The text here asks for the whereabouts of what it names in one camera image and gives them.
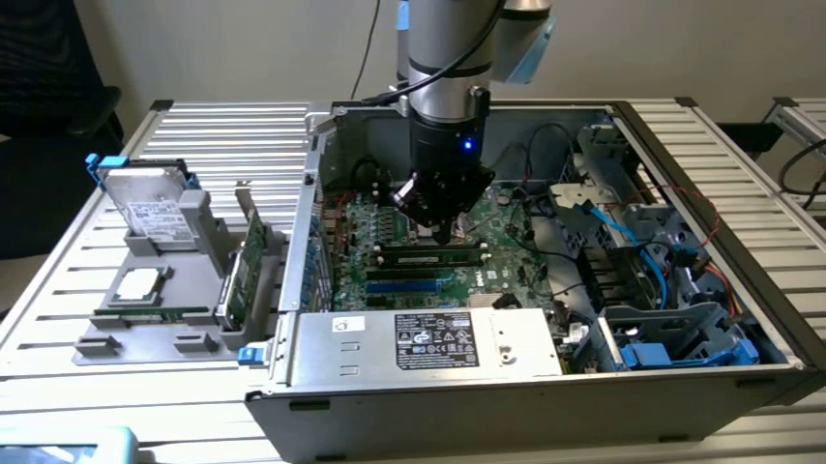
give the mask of motherboard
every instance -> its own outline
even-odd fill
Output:
[[[366,193],[333,198],[325,211],[333,310],[551,307],[543,261],[504,232],[517,208],[508,193],[488,188],[443,246],[429,229]]]

